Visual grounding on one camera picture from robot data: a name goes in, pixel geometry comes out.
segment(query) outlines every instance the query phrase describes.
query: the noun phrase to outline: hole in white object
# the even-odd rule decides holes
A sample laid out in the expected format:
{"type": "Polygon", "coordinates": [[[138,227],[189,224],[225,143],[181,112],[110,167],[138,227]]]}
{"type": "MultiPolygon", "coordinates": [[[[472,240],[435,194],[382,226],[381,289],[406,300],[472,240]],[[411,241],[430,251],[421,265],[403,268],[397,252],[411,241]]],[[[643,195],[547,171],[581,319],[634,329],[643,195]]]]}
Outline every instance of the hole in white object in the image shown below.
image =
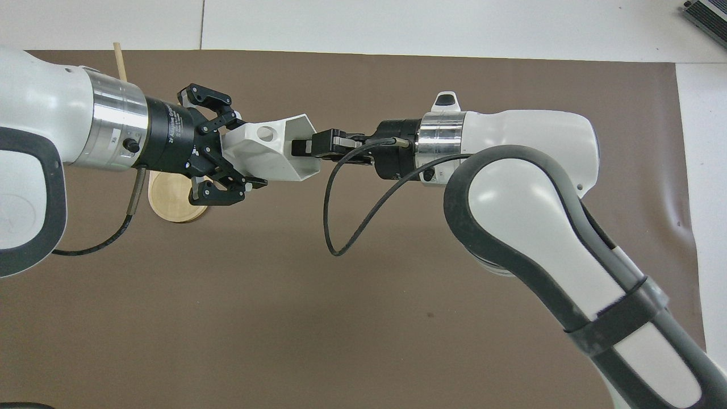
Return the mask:
{"type": "Polygon", "coordinates": [[[259,127],[257,128],[257,137],[265,142],[273,142],[277,132],[271,127],[259,127]]]}

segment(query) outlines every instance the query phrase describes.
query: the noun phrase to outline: brown mat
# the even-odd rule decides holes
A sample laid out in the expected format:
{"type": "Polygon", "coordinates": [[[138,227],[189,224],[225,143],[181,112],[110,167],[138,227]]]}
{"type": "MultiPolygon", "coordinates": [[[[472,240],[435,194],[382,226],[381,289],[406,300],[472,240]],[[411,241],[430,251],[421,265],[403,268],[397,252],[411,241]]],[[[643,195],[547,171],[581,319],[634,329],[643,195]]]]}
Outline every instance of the brown mat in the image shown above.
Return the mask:
{"type": "MultiPolygon", "coordinates": [[[[34,52],[115,75],[111,52],[34,52]]],[[[129,80],[175,100],[190,82],[247,121],[307,113],[372,132],[436,93],[463,109],[589,118],[602,166],[586,203],[671,295],[704,345],[675,67],[237,51],[125,52],[129,80]]],[[[192,224],[145,201],[114,245],[51,256],[0,281],[0,401],[57,408],[607,408],[591,364],[515,279],[488,274],[449,232],[442,189],[397,193],[342,258],[321,228],[326,176],[272,183],[192,224]]],[[[63,249],[124,218],[133,172],[67,168],[63,249]]],[[[336,243],[390,185],[368,167],[334,190],[336,243]]]]}

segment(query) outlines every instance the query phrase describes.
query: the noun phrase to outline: black cable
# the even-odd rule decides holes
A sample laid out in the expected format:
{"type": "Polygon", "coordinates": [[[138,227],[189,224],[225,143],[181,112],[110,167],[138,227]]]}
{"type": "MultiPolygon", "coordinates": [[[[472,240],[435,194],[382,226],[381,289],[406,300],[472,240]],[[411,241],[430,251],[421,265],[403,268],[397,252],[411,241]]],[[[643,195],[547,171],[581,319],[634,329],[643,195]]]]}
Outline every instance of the black cable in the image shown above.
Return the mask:
{"type": "Polygon", "coordinates": [[[131,199],[129,199],[129,206],[126,209],[126,217],[124,218],[124,222],[121,224],[121,227],[116,231],[116,233],[112,234],[111,237],[106,239],[103,243],[100,243],[98,245],[95,245],[93,247],[89,247],[87,249],[83,250],[53,250],[51,253],[55,255],[66,255],[66,256],[74,256],[74,255],[86,255],[93,252],[97,252],[98,250],[103,249],[104,247],[108,246],[109,244],[113,243],[121,237],[121,235],[126,231],[126,228],[129,227],[129,224],[132,222],[132,217],[134,217],[134,214],[136,213],[137,206],[139,204],[139,198],[141,197],[141,189],[144,186],[144,180],[146,178],[146,169],[140,168],[137,169],[137,177],[136,181],[134,182],[134,190],[132,191],[131,199]]]}
{"type": "Polygon", "coordinates": [[[331,242],[331,234],[330,234],[329,225],[328,225],[328,208],[329,208],[329,201],[331,199],[331,188],[333,186],[333,180],[336,178],[336,174],[341,169],[341,167],[344,164],[346,164],[346,162],[348,162],[349,159],[360,154],[361,152],[366,151],[374,146],[393,145],[394,142],[395,142],[395,138],[386,138],[386,139],[377,140],[372,143],[364,144],[356,149],[353,149],[351,152],[348,152],[348,154],[346,154],[344,157],[342,157],[341,160],[339,160],[338,163],[336,164],[336,166],[333,168],[333,171],[331,172],[331,175],[328,178],[328,185],[326,186],[326,196],[324,197],[324,201],[323,201],[323,231],[326,236],[326,245],[328,246],[328,251],[332,255],[339,256],[339,255],[345,254],[348,251],[348,249],[351,248],[353,243],[356,242],[356,240],[358,239],[358,236],[361,235],[361,233],[364,231],[364,229],[369,224],[371,219],[374,217],[376,212],[379,211],[381,206],[383,206],[384,203],[394,194],[394,192],[396,192],[400,187],[402,187],[407,181],[413,179],[414,177],[419,175],[421,172],[424,172],[425,170],[429,169],[430,167],[436,166],[437,164],[449,162],[449,161],[453,161],[453,160],[457,160],[457,159],[465,159],[465,158],[468,158],[469,156],[471,156],[471,154],[455,154],[455,155],[441,157],[439,159],[435,159],[431,162],[428,162],[427,164],[424,164],[424,165],[418,167],[417,169],[412,170],[405,176],[403,176],[399,181],[397,181],[393,186],[391,186],[391,188],[389,188],[389,190],[386,191],[386,193],[384,193],[383,196],[381,196],[381,199],[379,199],[379,201],[376,202],[376,204],[371,208],[371,210],[369,211],[369,214],[366,215],[366,217],[363,219],[363,221],[361,221],[361,224],[358,225],[358,229],[356,229],[356,231],[353,233],[353,235],[348,240],[346,245],[343,246],[343,248],[341,248],[341,250],[336,250],[333,247],[333,243],[331,242]]]}

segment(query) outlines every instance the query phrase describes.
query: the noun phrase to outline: round wooden disc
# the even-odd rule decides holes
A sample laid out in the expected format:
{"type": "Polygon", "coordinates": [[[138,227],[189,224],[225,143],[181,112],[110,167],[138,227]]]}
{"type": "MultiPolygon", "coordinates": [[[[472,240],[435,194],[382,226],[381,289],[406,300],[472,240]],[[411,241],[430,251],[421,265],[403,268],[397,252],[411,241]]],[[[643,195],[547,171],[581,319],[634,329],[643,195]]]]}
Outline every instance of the round wooden disc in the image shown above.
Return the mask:
{"type": "Polygon", "coordinates": [[[160,218],[174,223],[188,223],[202,215],[207,206],[189,204],[189,178],[174,173],[149,172],[148,197],[152,210],[160,218]]]}

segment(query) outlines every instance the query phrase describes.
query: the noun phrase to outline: black strap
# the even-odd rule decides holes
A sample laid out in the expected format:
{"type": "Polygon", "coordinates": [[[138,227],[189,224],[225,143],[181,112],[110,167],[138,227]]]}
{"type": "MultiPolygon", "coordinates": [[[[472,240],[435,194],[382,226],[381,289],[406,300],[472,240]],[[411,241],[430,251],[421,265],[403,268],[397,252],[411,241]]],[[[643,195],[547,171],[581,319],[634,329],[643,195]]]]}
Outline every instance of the black strap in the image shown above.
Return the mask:
{"type": "Polygon", "coordinates": [[[599,312],[595,321],[568,336],[584,354],[594,357],[650,322],[667,308],[668,301],[662,289],[646,277],[623,298],[599,312]]]}

